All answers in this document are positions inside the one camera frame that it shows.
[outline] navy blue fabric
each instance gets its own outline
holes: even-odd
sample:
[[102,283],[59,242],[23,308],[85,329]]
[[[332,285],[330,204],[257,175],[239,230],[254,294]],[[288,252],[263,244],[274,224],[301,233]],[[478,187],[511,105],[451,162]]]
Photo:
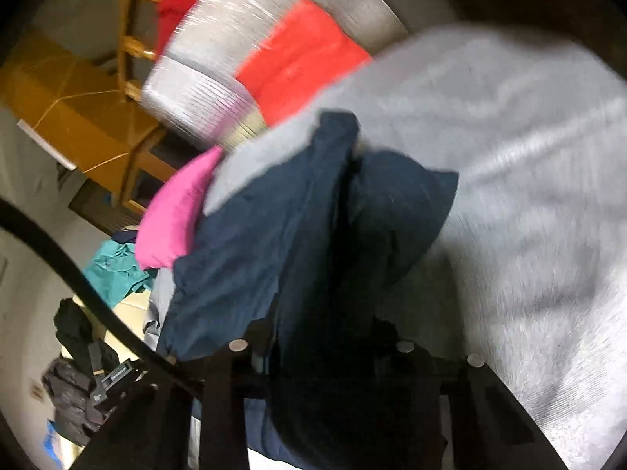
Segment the navy blue fabric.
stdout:
[[137,230],[119,230],[111,235],[111,240],[118,244],[134,244],[137,240]]
[[[352,114],[321,114],[309,147],[199,221],[192,252],[174,265],[177,290],[158,351],[180,360],[209,355],[276,300],[279,374],[368,373],[362,350],[377,302],[437,237],[458,176],[393,152],[352,158],[358,131]],[[302,439],[290,445],[298,456],[281,442],[274,421],[293,430],[303,420],[286,421],[285,407],[298,409],[301,399],[288,396],[273,396],[281,410],[273,416],[265,401],[246,402],[249,446],[299,468],[328,465],[302,450]],[[295,433],[311,435],[299,426]]]

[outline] black fabric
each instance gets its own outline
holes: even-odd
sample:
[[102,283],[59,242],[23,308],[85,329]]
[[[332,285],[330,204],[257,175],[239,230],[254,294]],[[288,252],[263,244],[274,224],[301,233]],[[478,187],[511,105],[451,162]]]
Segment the black fabric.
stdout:
[[55,430],[84,446],[99,428],[87,419],[89,393],[95,385],[93,378],[80,372],[74,361],[59,357],[49,364],[42,384],[55,408]]
[[[246,434],[251,448],[298,468],[380,465],[377,442],[393,438],[376,436],[377,403],[398,409],[390,402],[398,391],[369,385],[374,310],[433,243],[457,189],[456,173],[397,153],[353,159],[358,130],[352,114],[323,113],[308,148],[199,221],[192,252],[175,262],[177,291],[159,338],[164,354],[206,356],[274,301],[270,371],[292,385],[274,389],[272,414],[265,401],[246,402]],[[333,385],[316,392],[321,380]],[[353,461],[339,443],[372,450]]]
[[92,376],[87,346],[93,343],[93,329],[83,310],[72,299],[62,299],[54,315],[54,326],[57,340],[70,352],[76,367],[87,376]]
[[96,339],[93,343],[89,344],[87,350],[89,351],[90,365],[95,371],[102,369],[106,374],[109,374],[120,365],[120,358],[118,357],[117,351],[111,348],[102,339]]
[[137,230],[120,230],[111,236],[111,240],[118,244],[134,244],[137,239]]

